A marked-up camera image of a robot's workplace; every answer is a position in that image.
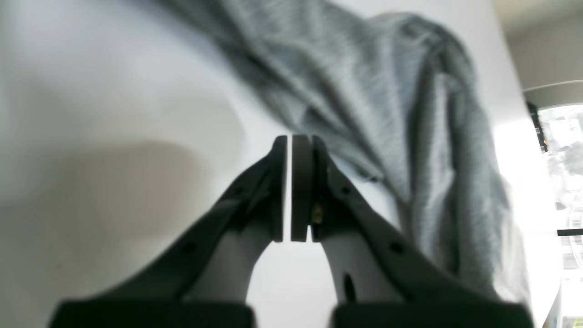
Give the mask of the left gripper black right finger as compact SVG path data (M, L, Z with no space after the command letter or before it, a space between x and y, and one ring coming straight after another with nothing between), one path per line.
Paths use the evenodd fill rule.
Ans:
M522 305L482 297L436 268L373 210L318 137L294 135L291 239L322 245L332 328L531 328Z

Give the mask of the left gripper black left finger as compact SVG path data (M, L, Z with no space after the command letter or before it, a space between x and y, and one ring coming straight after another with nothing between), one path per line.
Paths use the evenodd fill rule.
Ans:
M52 328L254 328L254 266L283 240L287 137L242 172L215 205L137 275L62 303Z

